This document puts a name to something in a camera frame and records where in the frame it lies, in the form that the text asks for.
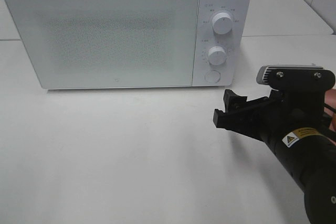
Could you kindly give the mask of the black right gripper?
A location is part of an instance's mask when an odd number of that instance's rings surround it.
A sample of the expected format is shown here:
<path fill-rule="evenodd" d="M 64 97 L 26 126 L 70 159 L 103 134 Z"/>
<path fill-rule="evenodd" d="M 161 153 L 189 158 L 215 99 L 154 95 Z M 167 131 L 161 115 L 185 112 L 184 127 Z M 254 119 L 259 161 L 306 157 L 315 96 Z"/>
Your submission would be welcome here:
<path fill-rule="evenodd" d="M 323 93 L 271 90 L 269 97 L 248 101 L 247 96 L 226 89 L 223 101 L 225 112 L 215 109 L 213 113 L 215 127 L 263 142 L 297 128 L 327 126 Z"/>

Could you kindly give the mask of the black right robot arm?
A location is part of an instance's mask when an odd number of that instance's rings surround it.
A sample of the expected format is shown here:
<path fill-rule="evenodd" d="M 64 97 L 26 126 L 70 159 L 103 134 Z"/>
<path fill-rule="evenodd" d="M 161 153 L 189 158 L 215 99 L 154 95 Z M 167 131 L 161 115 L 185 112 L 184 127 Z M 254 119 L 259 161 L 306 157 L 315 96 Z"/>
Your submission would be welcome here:
<path fill-rule="evenodd" d="M 215 126 L 266 144 L 303 191 L 309 221 L 335 223 L 335 133 L 327 127 L 324 92 L 272 90 L 248 100 L 227 89 L 223 100 Z"/>

